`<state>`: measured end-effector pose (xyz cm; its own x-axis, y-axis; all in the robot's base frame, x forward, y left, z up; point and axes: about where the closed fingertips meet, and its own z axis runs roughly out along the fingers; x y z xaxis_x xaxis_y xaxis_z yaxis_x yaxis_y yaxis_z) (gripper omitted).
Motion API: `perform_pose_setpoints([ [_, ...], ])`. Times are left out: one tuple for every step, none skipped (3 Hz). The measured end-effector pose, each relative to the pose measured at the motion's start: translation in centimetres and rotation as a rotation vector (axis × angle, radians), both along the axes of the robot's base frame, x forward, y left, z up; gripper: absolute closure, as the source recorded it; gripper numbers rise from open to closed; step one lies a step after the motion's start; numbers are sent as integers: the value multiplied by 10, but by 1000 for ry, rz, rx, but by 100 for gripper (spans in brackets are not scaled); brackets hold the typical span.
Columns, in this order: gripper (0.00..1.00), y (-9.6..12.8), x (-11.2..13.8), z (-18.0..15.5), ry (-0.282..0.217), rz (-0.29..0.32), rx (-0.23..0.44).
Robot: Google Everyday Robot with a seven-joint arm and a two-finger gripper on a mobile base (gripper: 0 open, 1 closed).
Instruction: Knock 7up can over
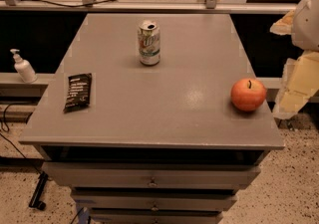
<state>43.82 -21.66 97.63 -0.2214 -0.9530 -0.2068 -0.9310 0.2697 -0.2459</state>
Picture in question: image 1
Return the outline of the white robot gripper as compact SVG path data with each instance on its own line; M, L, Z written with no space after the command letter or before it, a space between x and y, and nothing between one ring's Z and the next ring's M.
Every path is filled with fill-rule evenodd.
M291 35L292 43L304 51L284 65L281 87L273 116L291 119L319 91L319 0L301 0L270 27L276 35Z

